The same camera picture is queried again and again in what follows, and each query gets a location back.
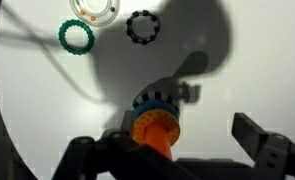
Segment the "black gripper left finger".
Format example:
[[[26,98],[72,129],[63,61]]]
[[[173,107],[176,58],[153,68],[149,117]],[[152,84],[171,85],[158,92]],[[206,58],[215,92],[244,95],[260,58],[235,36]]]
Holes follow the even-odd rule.
[[[89,136],[72,139],[52,180],[98,180],[98,175],[105,172],[116,180],[199,180],[121,131],[107,132],[98,141]]]

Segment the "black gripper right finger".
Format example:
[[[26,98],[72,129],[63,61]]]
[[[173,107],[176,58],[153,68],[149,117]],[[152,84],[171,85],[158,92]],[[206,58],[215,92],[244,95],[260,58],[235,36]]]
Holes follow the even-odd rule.
[[[231,133],[254,161],[251,180],[295,177],[295,143],[288,137],[265,131],[245,113],[234,114]]]

